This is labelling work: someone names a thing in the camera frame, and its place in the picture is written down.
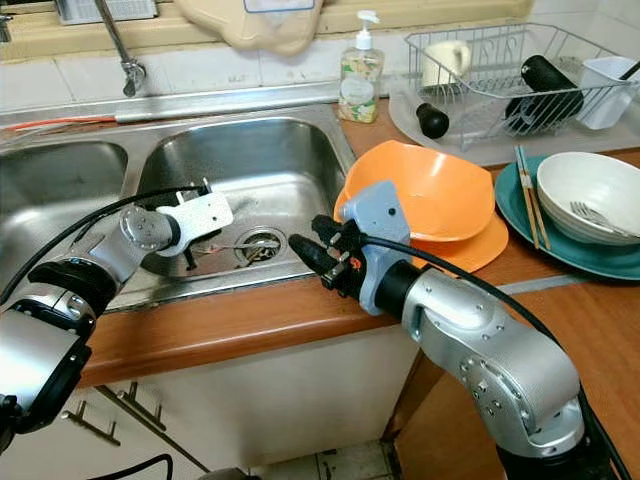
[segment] black cable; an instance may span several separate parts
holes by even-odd
[[[469,273],[466,270],[463,270],[462,268],[452,263],[449,263],[440,257],[432,255],[428,252],[424,252],[422,250],[418,250],[417,248],[411,247],[409,245],[405,245],[403,243],[394,242],[393,240],[387,240],[386,238],[380,238],[380,237],[372,237],[362,233],[361,241],[363,244],[378,245],[380,247],[386,247],[386,248],[390,248],[391,250],[396,250],[398,252],[406,253],[407,255],[411,255],[412,257],[420,258],[432,265],[436,265],[438,267],[444,268],[445,270],[459,276],[460,278],[468,281],[469,283],[472,283],[477,287],[480,287],[489,295],[504,302],[506,305],[508,305],[513,310],[518,312],[518,314],[520,314],[525,320],[527,320],[527,322],[529,322],[533,328],[535,328],[540,333],[549,337],[558,346],[560,346],[560,348],[562,348],[562,346],[560,345],[560,342],[558,342],[558,339],[553,335],[553,333],[551,333],[551,330],[549,330],[546,327],[546,325],[542,323],[542,321],[540,321],[533,313],[531,313],[529,309],[527,309],[524,305],[518,302],[515,298],[504,293],[502,290],[495,287],[494,285],[488,282],[485,282],[484,280],[473,275],[472,273]],[[613,444],[611,437],[609,437],[609,434],[607,433],[604,426],[600,422],[600,419],[596,415],[593,408],[591,408],[591,405],[589,404],[589,400],[587,399],[587,394],[584,391],[582,384],[580,384],[580,391],[578,392],[578,402],[580,403],[580,408],[582,409],[583,415],[585,417],[585,423],[587,423],[588,430],[591,430],[592,432],[593,430],[595,430],[602,437],[602,440],[604,441],[605,446],[607,447],[607,450],[611,455],[611,460],[613,461],[613,464],[616,468],[616,471],[618,472],[618,476],[620,477],[620,479],[632,480],[631,474],[629,473],[629,470],[624,464],[622,457],[620,456],[620,454],[618,453],[618,450]]]
[[[71,241],[71,244],[77,243],[80,240],[82,240],[82,238],[87,234],[87,232],[89,230],[91,230],[93,228],[93,226],[96,223],[98,223],[103,218],[108,217],[109,215],[113,215],[114,213],[116,213],[116,212],[104,213],[104,214],[100,215],[99,217],[94,218],[90,222],[85,223],[84,227],[82,227],[82,229],[78,232],[78,234],[75,236],[75,238]]]
[[[152,465],[160,462],[167,462],[167,480],[171,480],[173,478],[173,458],[171,458],[171,455],[169,455],[168,453],[161,453],[160,455],[150,458],[149,460],[139,463],[138,465],[134,465],[133,467],[125,468],[124,470],[120,470],[118,472],[109,473],[101,477],[93,477],[89,480],[119,480],[120,478],[128,477],[129,475],[133,475],[134,473],[146,470]]]
[[[62,240],[71,235],[77,229],[81,228],[83,225],[93,222],[96,219],[101,218],[102,216],[109,215],[111,213],[116,212],[118,209],[122,208],[125,205],[130,203],[138,202],[140,200],[145,200],[147,198],[158,197],[160,195],[166,195],[168,193],[175,193],[187,190],[200,190],[202,187],[196,186],[188,186],[188,187],[171,187],[171,188],[162,188],[159,190],[152,190],[151,192],[139,193],[138,195],[133,195],[131,197],[123,198],[118,200],[117,202],[111,203],[106,207],[102,207],[98,210],[91,212],[89,215],[81,218],[76,223],[71,225],[70,227],[65,228],[62,232],[56,235],[53,239],[46,243],[44,247],[38,250],[27,262],[20,267],[20,270],[16,272],[16,274],[9,280],[4,291],[2,292],[2,296],[0,297],[0,305],[5,303],[13,291],[16,289],[20,281],[29,273],[29,271],[40,261],[42,258],[49,253],[56,245],[58,245]]]

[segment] white cabinet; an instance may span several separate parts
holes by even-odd
[[[211,470],[264,465],[380,438],[417,346],[397,325],[138,379],[137,401],[162,404],[166,434]],[[128,391],[130,382],[108,385]],[[116,421],[114,447],[69,420],[16,436],[0,457],[2,480],[83,480],[172,455],[174,479],[203,472],[95,389],[85,419]],[[161,480],[165,464],[129,480]]]
[[[416,352],[396,325],[141,378],[139,392],[209,468],[264,465],[380,438]]]
[[[145,430],[135,419],[93,389],[76,392],[65,409],[76,411],[86,400],[84,419],[100,430],[116,422],[115,447],[92,432],[60,417],[49,427],[28,435],[16,435],[0,457],[2,480],[85,480],[102,476],[169,453],[174,461],[174,479],[193,480],[203,473],[162,440]],[[128,480],[166,478],[162,462]]]

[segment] bottle label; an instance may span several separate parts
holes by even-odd
[[[374,88],[364,78],[350,76],[340,84],[340,95],[351,105],[362,105],[373,99]]]

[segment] white tile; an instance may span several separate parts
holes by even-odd
[[[284,57],[261,50],[263,85],[336,80],[340,75],[340,56],[352,42],[347,39],[315,40],[302,53]]]
[[[260,64],[255,51],[225,46],[167,52],[157,57],[173,93],[260,85]]]
[[[594,12],[600,0],[535,0],[532,14]]]
[[[638,0],[601,0],[598,12],[636,29],[640,28]]]
[[[322,480],[365,480],[391,473],[377,441],[319,453],[318,466]]]
[[[53,61],[0,65],[0,111],[73,101]]]
[[[595,12],[591,13],[540,13],[531,15],[529,20],[536,23],[554,25],[584,36],[589,31],[589,27],[596,17]]]
[[[608,16],[596,16],[587,38],[620,55],[640,58],[640,30]]]
[[[409,72],[409,45],[404,41],[406,36],[406,32],[374,35],[374,48],[384,52],[385,75]]]
[[[319,480],[315,455],[252,468],[251,475],[262,480]]]
[[[157,55],[141,55],[147,77],[137,96],[170,93],[162,63]],[[125,98],[125,75],[119,57],[58,57],[56,62],[77,101]]]

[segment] faucet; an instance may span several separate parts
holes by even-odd
[[[9,43],[11,41],[11,33],[7,28],[7,22],[13,20],[11,15],[0,13],[0,43]]]
[[[122,43],[122,39],[118,34],[118,30],[116,28],[116,24],[113,21],[113,17],[111,16],[111,11],[109,10],[109,6],[107,5],[106,0],[94,0],[96,7],[98,8],[98,12],[100,12],[100,16],[102,17],[102,21],[107,27],[107,31],[109,32],[109,36],[113,43],[116,46],[116,50],[120,54],[120,65],[122,66],[122,70],[126,75],[127,81],[122,89],[122,93],[124,93],[127,97],[135,96],[136,92],[140,90],[142,86],[142,82],[147,76],[147,71],[144,66],[136,60],[134,57],[129,55],[127,49]]]

